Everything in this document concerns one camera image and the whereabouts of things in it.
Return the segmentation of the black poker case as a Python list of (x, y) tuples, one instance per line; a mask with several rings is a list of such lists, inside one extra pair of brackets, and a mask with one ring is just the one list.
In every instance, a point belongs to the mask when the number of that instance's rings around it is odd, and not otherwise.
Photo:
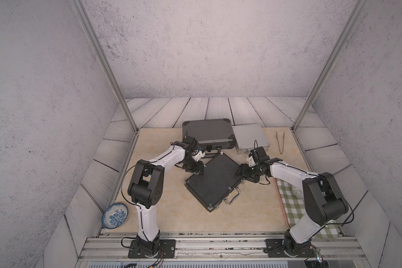
[(198, 142), (193, 154), (205, 152), (204, 159), (213, 158), (222, 150), (236, 145), (231, 121), (228, 118), (185, 121), (182, 124), (183, 137), (194, 137)]
[(218, 154), (206, 164), (204, 174), (185, 180), (185, 187), (211, 213), (221, 203), (232, 204), (240, 196), (243, 178), (237, 174), (239, 167), (229, 156)]

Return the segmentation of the small silver poker case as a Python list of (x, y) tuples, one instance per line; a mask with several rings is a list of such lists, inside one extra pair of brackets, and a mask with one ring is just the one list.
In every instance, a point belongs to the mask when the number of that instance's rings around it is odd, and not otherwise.
[(233, 126), (236, 138), (236, 150), (238, 154), (248, 154), (256, 147), (263, 147), (265, 151), (270, 148), (270, 143), (260, 124), (247, 124)]

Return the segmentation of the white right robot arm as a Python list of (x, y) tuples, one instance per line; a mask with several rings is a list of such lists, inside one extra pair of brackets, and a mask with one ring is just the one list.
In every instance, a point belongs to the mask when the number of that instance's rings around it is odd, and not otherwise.
[(310, 173), (280, 158), (271, 159), (263, 147), (250, 151), (247, 163), (237, 168), (236, 175), (254, 183), (261, 176), (280, 179), (302, 191), (306, 213), (286, 231), (283, 244), (288, 248), (306, 245), (322, 228), (350, 210), (332, 174)]

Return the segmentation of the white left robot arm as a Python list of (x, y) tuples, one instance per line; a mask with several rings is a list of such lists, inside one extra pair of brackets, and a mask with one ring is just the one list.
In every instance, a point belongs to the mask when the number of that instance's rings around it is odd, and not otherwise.
[(182, 164), (186, 172), (202, 175), (204, 163), (201, 158), (204, 156), (198, 141), (192, 136), (184, 136), (181, 142), (171, 143), (161, 155), (136, 163), (127, 193), (137, 209), (138, 239), (153, 243), (159, 236), (155, 206), (163, 194), (165, 172)]

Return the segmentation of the wooden tongs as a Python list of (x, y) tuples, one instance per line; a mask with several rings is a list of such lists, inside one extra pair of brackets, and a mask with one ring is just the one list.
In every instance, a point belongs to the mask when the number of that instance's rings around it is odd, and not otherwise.
[(278, 143), (279, 153), (280, 155), (282, 155), (284, 153), (284, 147), (285, 147), (285, 133), (283, 133), (280, 138), (278, 132), (276, 132), (276, 140)]

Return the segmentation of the green checkered cloth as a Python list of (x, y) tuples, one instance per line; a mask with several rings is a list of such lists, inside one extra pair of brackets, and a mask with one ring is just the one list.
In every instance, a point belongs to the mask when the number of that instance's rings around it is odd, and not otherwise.
[[(292, 185), (276, 179), (276, 184), (284, 207), (289, 227), (296, 225), (305, 215), (306, 210), (302, 199), (298, 199), (293, 191)], [(315, 235), (315, 239), (337, 239), (340, 237), (340, 230), (336, 225), (328, 225)]]

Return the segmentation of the blue patterned bowl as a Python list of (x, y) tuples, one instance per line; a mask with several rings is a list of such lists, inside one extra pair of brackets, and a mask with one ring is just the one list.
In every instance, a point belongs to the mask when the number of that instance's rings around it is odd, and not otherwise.
[(102, 226), (112, 230), (123, 225), (128, 218), (128, 207), (124, 203), (110, 205), (102, 215)]

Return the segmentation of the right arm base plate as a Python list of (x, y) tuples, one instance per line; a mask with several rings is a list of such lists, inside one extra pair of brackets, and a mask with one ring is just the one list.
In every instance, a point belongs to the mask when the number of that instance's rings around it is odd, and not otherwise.
[(264, 253), (269, 258), (314, 258), (316, 251), (311, 241), (298, 244), (287, 239), (267, 239)]

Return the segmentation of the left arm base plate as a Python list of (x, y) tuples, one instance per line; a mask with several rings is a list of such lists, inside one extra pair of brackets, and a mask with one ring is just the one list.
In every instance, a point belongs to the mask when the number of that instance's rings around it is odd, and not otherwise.
[(152, 242), (143, 239), (136, 239), (131, 241), (129, 246), (128, 258), (129, 259), (152, 259), (164, 258), (173, 259), (175, 257), (176, 241), (155, 239)]

